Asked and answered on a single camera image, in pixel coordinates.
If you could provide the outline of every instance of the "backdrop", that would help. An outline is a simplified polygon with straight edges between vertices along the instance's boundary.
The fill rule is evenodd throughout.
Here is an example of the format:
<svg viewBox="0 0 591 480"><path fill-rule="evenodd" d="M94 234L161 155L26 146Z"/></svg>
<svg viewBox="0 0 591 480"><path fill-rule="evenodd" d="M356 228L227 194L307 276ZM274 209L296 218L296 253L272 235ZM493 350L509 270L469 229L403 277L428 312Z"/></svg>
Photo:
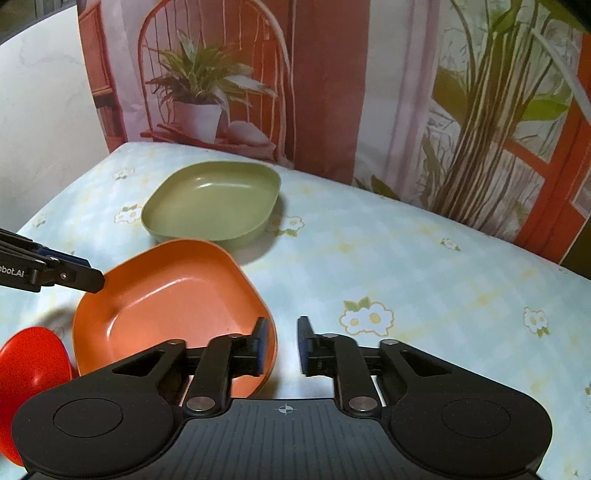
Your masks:
<svg viewBox="0 0 591 480"><path fill-rule="evenodd" d="M94 0L79 22L111 151L278 163L589 275L591 35L557 0Z"/></svg>

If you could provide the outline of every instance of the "square bowl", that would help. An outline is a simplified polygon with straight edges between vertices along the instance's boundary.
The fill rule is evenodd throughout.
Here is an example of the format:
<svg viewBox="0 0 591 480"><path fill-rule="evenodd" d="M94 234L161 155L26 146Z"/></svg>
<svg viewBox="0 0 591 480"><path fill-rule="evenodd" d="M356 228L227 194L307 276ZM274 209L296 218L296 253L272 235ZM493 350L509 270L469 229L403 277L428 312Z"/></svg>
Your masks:
<svg viewBox="0 0 591 480"><path fill-rule="evenodd" d="M191 238L238 249L265 229L280 187L279 174L263 164L198 163L165 180L148 199L141 220L158 242Z"/></svg>
<svg viewBox="0 0 591 480"><path fill-rule="evenodd" d="M193 348L220 335L248 335L259 317L269 320L264 373L235 378L235 398L249 397L271 375L277 356L271 313L221 247L166 242L110 270L103 290L82 297L72 327L77 367L84 375L174 338Z"/></svg>

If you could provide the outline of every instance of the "potted plant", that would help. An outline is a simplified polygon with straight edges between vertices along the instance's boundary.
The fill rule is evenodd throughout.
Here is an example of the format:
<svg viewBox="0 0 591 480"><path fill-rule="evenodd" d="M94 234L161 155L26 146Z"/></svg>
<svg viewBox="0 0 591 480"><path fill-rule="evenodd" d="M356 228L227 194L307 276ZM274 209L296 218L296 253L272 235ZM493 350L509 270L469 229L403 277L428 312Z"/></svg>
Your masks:
<svg viewBox="0 0 591 480"><path fill-rule="evenodd" d="M229 103L248 104L247 93L277 94L251 78L252 68L234 61L229 51L196 47L182 31L177 32L180 51L155 50L166 73L146 82L162 92L162 105L172 101L177 123L187 135L214 143L222 114L229 115Z"/></svg>

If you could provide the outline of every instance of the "table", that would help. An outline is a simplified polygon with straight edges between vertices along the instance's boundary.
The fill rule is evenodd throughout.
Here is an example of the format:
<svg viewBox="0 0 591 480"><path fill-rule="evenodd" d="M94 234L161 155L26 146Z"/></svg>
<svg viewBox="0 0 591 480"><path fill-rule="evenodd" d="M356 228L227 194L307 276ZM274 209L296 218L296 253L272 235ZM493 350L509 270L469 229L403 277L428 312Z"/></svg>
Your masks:
<svg viewBox="0 0 591 480"><path fill-rule="evenodd" d="M123 145L35 215L20 234L107 271L150 248L139 213L172 173L244 160L185 145ZM554 436L547 480L591 478L591 281L509 243L415 207L276 168L280 199L267 230L234 253L277 325L279 353L260 395L332 395L300 374L296 321L377 346L396 338L538 400ZM43 325L73 358L81 292L0 289L0 339ZM23 470L2 459L0 478Z"/></svg>

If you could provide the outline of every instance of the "crosshair marking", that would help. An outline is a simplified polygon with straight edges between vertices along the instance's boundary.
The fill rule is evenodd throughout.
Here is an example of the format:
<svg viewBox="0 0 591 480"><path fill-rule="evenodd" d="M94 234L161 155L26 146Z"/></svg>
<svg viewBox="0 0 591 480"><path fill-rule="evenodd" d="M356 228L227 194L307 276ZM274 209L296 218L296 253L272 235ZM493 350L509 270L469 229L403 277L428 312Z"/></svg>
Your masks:
<svg viewBox="0 0 591 480"><path fill-rule="evenodd" d="M282 405L281 407L276 408L276 410L279 410L281 413L283 413L283 415L287 415L288 413L291 413L294 410L297 410L297 408L293 408L286 403L285 405Z"/></svg>

